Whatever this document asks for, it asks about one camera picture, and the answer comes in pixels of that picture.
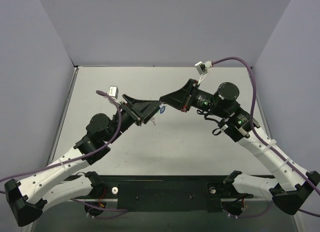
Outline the blue key tag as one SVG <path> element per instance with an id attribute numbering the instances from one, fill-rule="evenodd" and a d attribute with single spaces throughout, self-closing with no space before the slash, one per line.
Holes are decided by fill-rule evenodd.
<path id="1" fill-rule="evenodd" d="M 160 113 L 160 114 L 163 114 L 163 113 L 165 112 L 165 110 L 166 110 L 166 106 L 162 106 L 162 107 L 160 108 L 160 110 L 159 110 L 159 113 Z"/>

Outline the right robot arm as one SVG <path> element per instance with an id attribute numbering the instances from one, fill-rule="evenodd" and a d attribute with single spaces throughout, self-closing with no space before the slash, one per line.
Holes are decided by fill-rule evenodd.
<path id="1" fill-rule="evenodd" d="M 218 131 L 247 149 L 274 176 L 273 179 L 232 172 L 223 184 L 228 196 L 250 194 L 272 200 L 284 213 L 294 215 L 320 182 L 316 171 L 309 172 L 297 165 L 271 139 L 259 123 L 237 102 L 238 87 L 230 82 L 219 85 L 214 94 L 199 89 L 190 79 L 179 90 L 163 95 L 160 101 L 182 112 L 191 107 L 206 120 L 214 115 L 221 120 Z"/>

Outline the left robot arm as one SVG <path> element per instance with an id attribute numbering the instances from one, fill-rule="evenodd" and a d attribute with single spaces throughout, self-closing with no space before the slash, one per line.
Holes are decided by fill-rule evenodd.
<path id="1" fill-rule="evenodd" d="M 79 196 L 102 198 L 107 188 L 96 172 L 86 172 L 71 181 L 65 179 L 102 159 L 111 150 L 109 144 L 132 125 L 147 124 L 161 107 L 159 100 L 139 100 L 124 94 L 124 101 L 119 103 L 102 91 L 97 94 L 115 105 L 112 118 L 95 114 L 85 128 L 86 134 L 62 156 L 29 177 L 5 183 L 6 200 L 19 227 L 33 223 L 47 209 L 67 200 Z"/>

